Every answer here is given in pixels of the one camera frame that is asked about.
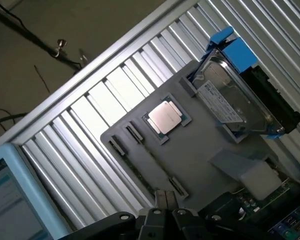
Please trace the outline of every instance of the hard drive label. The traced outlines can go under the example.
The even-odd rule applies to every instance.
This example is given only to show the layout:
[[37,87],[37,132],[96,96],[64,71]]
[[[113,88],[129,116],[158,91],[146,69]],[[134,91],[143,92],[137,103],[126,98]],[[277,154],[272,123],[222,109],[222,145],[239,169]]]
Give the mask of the hard drive label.
[[214,113],[218,120],[223,123],[242,123],[243,120],[221,95],[211,81],[206,81],[198,89],[198,96]]

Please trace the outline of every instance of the hard drive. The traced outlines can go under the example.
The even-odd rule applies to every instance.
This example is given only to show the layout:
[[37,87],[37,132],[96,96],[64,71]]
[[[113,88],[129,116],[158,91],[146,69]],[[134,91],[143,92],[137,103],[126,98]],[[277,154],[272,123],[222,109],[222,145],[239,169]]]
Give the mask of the hard drive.
[[219,48],[205,58],[192,84],[197,97],[232,132],[280,136],[300,122],[300,114],[268,82],[259,66],[238,73]]

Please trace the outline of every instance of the corrugated metal panel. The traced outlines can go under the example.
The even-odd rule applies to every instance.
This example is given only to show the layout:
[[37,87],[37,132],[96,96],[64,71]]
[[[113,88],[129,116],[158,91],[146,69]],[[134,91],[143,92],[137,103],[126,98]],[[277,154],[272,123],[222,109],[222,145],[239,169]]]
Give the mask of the corrugated metal panel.
[[[300,111],[300,0],[170,0],[162,8],[163,16],[102,64],[97,58],[81,71],[85,75],[79,73],[89,76],[81,85],[9,138],[23,145],[78,228],[152,204],[102,146],[100,135],[190,60],[199,60],[209,37],[224,27],[235,28],[273,85]],[[300,127],[266,141],[300,177]]]

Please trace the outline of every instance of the computer monitor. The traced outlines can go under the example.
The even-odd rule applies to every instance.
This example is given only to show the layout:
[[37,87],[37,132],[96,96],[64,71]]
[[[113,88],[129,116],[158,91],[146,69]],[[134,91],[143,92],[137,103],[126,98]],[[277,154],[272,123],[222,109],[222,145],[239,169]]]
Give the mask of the computer monitor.
[[0,240],[57,240],[71,231],[27,160],[0,146]]

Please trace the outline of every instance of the monitor screen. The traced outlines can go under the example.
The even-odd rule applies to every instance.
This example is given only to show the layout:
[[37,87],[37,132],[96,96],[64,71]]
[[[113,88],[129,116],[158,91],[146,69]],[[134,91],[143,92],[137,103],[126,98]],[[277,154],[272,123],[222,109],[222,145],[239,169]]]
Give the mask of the monitor screen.
[[0,160],[0,240],[52,240],[6,162]]

